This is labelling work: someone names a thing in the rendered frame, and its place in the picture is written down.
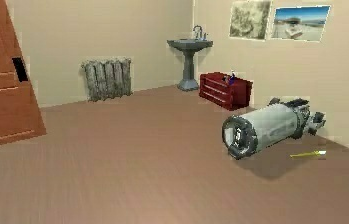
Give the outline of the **blue spray bottle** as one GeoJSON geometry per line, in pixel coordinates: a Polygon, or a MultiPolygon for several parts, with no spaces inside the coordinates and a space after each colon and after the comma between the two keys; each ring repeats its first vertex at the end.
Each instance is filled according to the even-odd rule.
{"type": "Polygon", "coordinates": [[[223,77],[223,81],[228,84],[228,85],[232,85],[234,83],[234,81],[236,80],[236,76],[235,76],[235,71],[232,70],[230,75],[225,75],[223,77]]]}

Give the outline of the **red low cabinet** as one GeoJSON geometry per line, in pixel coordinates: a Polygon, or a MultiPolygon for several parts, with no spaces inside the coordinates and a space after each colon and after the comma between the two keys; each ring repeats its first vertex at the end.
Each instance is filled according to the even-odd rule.
{"type": "Polygon", "coordinates": [[[225,75],[221,72],[201,74],[199,96],[229,111],[248,107],[253,83],[236,78],[228,85],[223,81],[225,75]]]}

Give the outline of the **grey ribbed radiator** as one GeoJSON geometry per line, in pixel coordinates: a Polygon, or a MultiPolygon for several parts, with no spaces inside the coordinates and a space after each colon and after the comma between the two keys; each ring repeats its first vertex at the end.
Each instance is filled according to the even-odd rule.
{"type": "Polygon", "coordinates": [[[88,60],[81,64],[90,101],[130,96],[131,59],[88,60]]]}

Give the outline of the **grey cylinder machine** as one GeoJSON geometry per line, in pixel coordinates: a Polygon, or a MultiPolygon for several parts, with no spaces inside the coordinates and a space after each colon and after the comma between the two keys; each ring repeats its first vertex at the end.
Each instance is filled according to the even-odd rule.
{"type": "Polygon", "coordinates": [[[282,102],[273,98],[264,108],[229,116],[221,135],[228,154],[240,160],[285,139],[299,139],[304,133],[315,135],[325,123],[325,114],[312,113],[306,99],[282,102]]]}

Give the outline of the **grey sepia framed picture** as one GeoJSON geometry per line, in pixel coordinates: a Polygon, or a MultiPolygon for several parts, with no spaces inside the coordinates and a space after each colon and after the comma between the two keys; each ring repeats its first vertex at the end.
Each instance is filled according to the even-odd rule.
{"type": "Polygon", "coordinates": [[[271,0],[237,0],[232,3],[229,37],[264,41],[271,0]]]}

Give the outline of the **yellow toothbrush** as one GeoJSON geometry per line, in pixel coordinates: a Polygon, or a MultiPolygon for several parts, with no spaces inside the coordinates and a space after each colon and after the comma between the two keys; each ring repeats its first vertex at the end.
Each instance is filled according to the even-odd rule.
{"type": "Polygon", "coordinates": [[[299,154],[291,154],[290,158],[310,158],[310,157],[321,157],[327,154],[326,150],[317,150],[311,152],[304,152],[299,154]]]}

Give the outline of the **blue landscape framed picture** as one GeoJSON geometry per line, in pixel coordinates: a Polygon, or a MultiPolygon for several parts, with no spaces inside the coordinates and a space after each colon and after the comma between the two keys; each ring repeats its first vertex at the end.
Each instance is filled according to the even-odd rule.
{"type": "Polygon", "coordinates": [[[276,8],[271,38],[320,42],[330,9],[330,5],[276,8]]]}

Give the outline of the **brown wooden room door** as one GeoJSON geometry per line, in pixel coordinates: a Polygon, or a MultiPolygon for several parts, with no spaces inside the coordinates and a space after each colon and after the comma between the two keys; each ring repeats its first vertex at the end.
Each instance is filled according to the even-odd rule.
{"type": "Polygon", "coordinates": [[[0,145],[46,133],[31,81],[18,80],[12,59],[21,48],[5,0],[0,0],[0,145]]]}

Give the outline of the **grey pedestal sink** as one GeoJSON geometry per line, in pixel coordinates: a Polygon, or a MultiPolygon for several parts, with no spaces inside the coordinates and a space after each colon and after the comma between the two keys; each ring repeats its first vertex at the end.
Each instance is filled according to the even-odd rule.
{"type": "Polygon", "coordinates": [[[194,78],[194,55],[205,48],[213,46],[213,41],[207,39],[207,34],[203,32],[200,25],[193,27],[194,38],[167,40],[167,44],[183,53],[184,68],[182,80],[177,87],[182,91],[194,91],[199,88],[194,78]]]}

